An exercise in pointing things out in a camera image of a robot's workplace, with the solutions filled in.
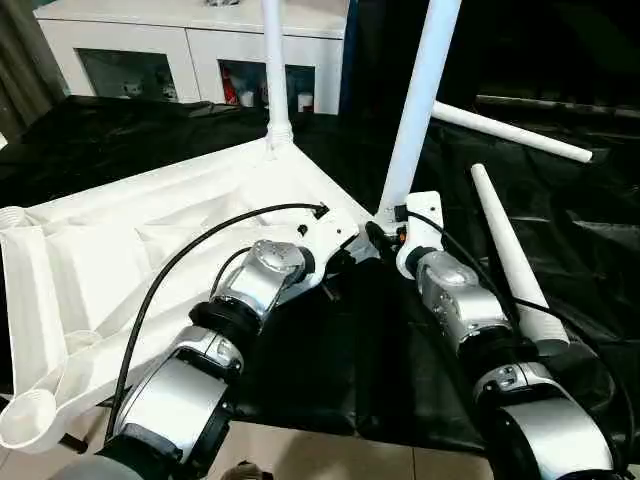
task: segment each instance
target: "tiled floor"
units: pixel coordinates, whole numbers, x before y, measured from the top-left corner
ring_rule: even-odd
[[[104,437],[105,420],[106,410],[95,409],[81,417],[71,433],[86,435],[90,451],[96,451]],[[0,480],[45,480],[77,458],[61,446],[40,455],[0,450]],[[219,480],[242,460],[272,472],[276,480],[493,478],[487,462],[470,455],[233,422],[208,478]]]

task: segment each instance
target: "white metal pole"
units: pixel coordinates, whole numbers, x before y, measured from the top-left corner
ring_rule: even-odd
[[[498,122],[497,120],[483,117],[482,115],[467,112],[461,108],[440,103],[437,100],[433,104],[433,117],[471,130],[493,135],[494,137],[504,138],[505,140],[554,153],[578,162],[587,163],[593,155],[589,150],[569,145],[568,143],[554,140],[553,138],[545,137],[544,135],[539,135],[528,130],[523,130],[508,123]]]
[[[400,127],[384,184],[378,218],[393,222],[393,208],[404,204],[427,134],[433,102],[449,52],[461,0],[430,0]]]
[[[476,164],[471,167],[471,176],[511,293],[514,297],[548,307],[484,165]],[[518,305],[518,310],[523,335],[536,344],[541,355],[556,355],[567,348],[569,339],[560,320],[545,312],[521,305]]]
[[[264,41],[269,89],[269,125],[267,140],[272,147],[293,141],[287,107],[287,79],[282,53],[280,0],[262,0]]]

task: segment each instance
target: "glass cabinet door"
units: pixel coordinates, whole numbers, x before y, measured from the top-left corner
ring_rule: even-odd
[[[269,104],[261,33],[188,29],[187,36],[202,100]],[[285,35],[282,46],[289,107],[337,114],[342,41]]]
[[[89,48],[76,52],[99,97],[178,101],[166,55]]]
[[[245,107],[269,107],[267,71],[262,62],[218,60],[224,101]],[[289,109],[313,112],[315,68],[286,65]]]

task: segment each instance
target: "black plastic sheet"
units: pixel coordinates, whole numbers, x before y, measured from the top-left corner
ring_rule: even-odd
[[[292,118],[295,142],[375,212],[397,125]],[[0,206],[29,206],[263,136],[255,109],[70,98],[0,152]],[[504,285],[468,173],[487,166],[552,307],[596,338],[640,414],[640,144],[556,132],[593,164],[432,122],[413,190],[441,193],[445,226]],[[422,447],[480,452],[468,386],[413,287],[370,260],[284,305],[237,391],[237,418]],[[10,389],[6,322],[0,383]],[[624,407],[578,339],[550,368],[624,439]],[[636,448],[634,460],[640,461]]]

